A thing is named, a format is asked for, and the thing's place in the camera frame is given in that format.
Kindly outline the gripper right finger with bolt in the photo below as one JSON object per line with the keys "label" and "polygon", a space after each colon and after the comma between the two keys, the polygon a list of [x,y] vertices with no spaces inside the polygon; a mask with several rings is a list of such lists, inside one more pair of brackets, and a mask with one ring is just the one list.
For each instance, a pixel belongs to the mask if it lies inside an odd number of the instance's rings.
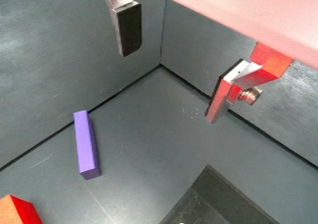
{"label": "gripper right finger with bolt", "polygon": [[252,105],[262,90],[258,86],[278,79],[292,63],[292,58],[256,43],[250,60],[240,59],[220,75],[206,119],[215,123],[238,100]]}

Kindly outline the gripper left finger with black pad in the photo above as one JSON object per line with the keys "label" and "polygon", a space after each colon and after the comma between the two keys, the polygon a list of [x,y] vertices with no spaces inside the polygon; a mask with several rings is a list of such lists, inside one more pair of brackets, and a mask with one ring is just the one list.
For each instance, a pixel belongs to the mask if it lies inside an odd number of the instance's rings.
{"label": "gripper left finger with black pad", "polygon": [[135,0],[105,0],[115,26],[119,54],[127,57],[141,46],[141,5]]}

